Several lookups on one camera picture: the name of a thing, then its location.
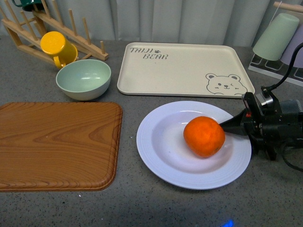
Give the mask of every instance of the beige tray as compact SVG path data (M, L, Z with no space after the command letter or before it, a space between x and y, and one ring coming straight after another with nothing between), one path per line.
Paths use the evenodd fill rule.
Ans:
M255 89L228 46L131 43L117 83L127 95L241 98Z

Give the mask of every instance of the bowl rim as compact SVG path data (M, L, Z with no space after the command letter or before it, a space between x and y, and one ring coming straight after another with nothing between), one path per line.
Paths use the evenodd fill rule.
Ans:
M100 85L100 86L98 86L98 87L96 87L96 88L94 88L94 89L83 90L83 91L72 91L72 90L68 90L68 89L63 88L61 85L59 85L59 83L58 83L58 75L60 74L60 72L61 72L65 67L68 67L68 66L71 65L71 64L77 64L77 62L80 62L80 61L97 61L98 63L101 62L102 64L106 65L107 68L109 69L109 77L108 77L107 81L106 81L104 84L102 84L102 85ZM101 60L96 60L96 59L81 59L81 60L77 60L77 61L71 62L71 63L69 63L68 65L64 66L62 69L60 69L60 70L58 71L57 75L56 75L56 84L57 84L57 86L58 86L60 89L62 89L63 91L67 91L67 92L71 92L71 93L89 92L89 91L94 91L94 90L100 88L101 86L105 85L106 83L108 83L108 81L111 80L111 74L112 74L111 68L110 68L110 66L109 66L108 64L106 64L105 62L103 62L103 61L101 61Z

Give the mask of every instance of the light green cup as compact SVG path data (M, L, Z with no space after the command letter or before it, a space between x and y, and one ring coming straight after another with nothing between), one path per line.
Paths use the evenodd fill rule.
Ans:
M277 61L292 39L299 18L280 13L267 27L252 49L256 55L270 61Z

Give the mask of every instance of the white plate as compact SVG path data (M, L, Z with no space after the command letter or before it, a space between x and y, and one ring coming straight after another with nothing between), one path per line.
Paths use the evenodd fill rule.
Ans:
M188 189L213 189L237 179L247 168L251 144L247 136L226 133L222 148L209 158L196 156L183 139L186 124L198 116L222 123L232 116L213 105L179 101L151 111L137 132L143 162L161 179Z

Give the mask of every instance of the wooden cutting board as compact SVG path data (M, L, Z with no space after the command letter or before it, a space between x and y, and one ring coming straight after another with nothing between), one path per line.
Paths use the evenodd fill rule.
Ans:
M116 175L122 108L116 103L0 106L0 191L88 191Z

